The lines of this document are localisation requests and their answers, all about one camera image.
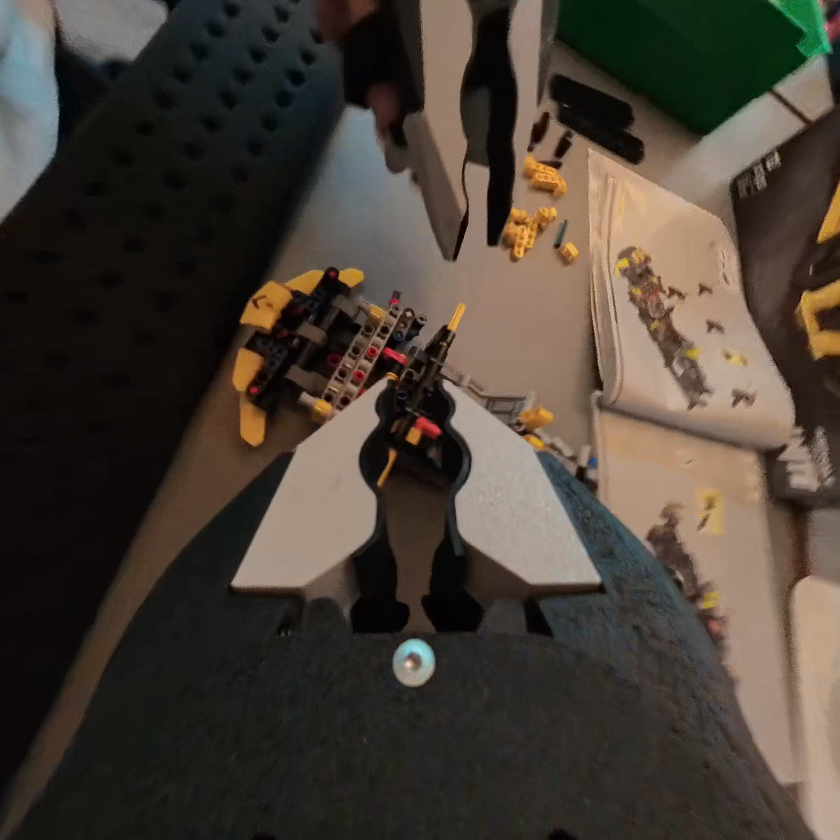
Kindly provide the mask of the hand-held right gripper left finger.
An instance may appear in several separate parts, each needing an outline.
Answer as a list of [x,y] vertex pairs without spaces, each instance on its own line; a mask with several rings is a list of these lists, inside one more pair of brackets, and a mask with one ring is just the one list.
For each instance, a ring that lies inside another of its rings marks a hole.
[[396,599],[393,558],[356,559],[382,535],[377,490],[362,453],[382,423],[375,384],[290,454],[283,477],[231,580],[242,595],[330,599],[357,632],[401,632],[410,611]]

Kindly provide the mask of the pile of yellow lego pieces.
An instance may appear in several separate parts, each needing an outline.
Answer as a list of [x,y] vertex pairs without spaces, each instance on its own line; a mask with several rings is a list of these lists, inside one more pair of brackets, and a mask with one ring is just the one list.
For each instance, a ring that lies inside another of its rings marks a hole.
[[[560,201],[568,192],[568,184],[557,165],[539,160],[527,152],[521,167],[524,206],[513,206],[502,229],[501,241],[512,261],[520,261],[532,252],[542,236],[556,235],[560,223],[566,219],[559,213]],[[571,238],[569,218],[565,242],[559,250],[552,248],[560,262],[570,266],[581,257],[579,246]]]

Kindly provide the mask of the open instruction booklet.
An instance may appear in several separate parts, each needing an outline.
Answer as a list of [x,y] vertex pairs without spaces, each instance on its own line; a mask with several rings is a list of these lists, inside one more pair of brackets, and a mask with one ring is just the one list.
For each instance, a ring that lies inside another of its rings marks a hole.
[[599,492],[672,570],[775,777],[794,784],[791,678],[763,457],[794,430],[718,218],[587,161]]

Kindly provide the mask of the Lego Technic set box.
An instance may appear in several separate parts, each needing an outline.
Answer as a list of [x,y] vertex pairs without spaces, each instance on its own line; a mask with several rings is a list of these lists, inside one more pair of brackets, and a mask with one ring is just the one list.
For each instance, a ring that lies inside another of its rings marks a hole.
[[810,347],[838,336],[838,175],[835,107],[730,184],[748,307],[794,404],[770,487],[804,508],[838,508],[838,348]]

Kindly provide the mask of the partly built lego car chassis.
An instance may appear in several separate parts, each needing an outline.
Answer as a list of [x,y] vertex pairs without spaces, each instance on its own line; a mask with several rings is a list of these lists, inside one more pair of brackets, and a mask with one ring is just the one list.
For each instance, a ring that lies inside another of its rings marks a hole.
[[[376,306],[360,294],[363,280],[356,268],[312,269],[284,283],[270,280],[248,300],[239,324],[251,334],[237,351],[232,373],[238,433],[248,446],[263,445],[270,415],[286,397],[294,396],[313,424],[325,424],[388,380],[394,358],[425,349],[416,343],[425,314],[403,305],[399,290],[385,307]],[[551,455],[589,490],[597,488],[597,459],[589,448],[574,451],[545,432],[553,415],[535,392],[494,392],[447,363],[442,382]]]

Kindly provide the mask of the person's left hand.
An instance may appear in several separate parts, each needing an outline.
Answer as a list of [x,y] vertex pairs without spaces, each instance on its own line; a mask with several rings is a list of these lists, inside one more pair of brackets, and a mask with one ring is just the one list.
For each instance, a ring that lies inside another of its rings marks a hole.
[[324,40],[340,46],[353,26],[379,8],[378,1],[315,1],[317,30]]

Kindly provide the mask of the white stand base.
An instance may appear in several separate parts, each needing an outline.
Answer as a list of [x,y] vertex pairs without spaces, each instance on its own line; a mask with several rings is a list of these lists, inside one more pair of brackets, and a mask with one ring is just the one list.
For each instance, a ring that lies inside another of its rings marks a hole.
[[814,835],[839,838],[839,583],[811,575],[791,594],[801,808]]

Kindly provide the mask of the green box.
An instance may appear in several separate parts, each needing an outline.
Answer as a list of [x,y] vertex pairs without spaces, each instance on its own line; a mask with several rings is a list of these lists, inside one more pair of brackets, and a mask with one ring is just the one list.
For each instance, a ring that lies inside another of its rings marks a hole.
[[700,135],[832,50],[814,1],[562,1],[556,34]]

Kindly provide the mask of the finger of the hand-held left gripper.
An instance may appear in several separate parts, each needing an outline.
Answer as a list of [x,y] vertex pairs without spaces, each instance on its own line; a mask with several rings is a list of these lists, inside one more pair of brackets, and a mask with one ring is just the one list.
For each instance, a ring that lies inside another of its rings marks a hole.
[[442,257],[458,257],[469,217],[461,93],[473,51],[464,1],[402,2],[402,35],[416,102],[406,106],[407,160]]
[[486,243],[499,245],[512,208],[519,83],[510,46],[517,2],[468,2],[472,52],[461,88],[467,162],[488,171]]

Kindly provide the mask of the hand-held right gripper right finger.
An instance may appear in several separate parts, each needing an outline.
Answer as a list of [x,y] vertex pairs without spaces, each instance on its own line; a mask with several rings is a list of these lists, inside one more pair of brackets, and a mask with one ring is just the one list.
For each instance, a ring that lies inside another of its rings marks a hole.
[[436,632],[475,632],[498,603],[602,593],[602,577],[538,452],[455,385],[438,387],[448,490],[423,611]]

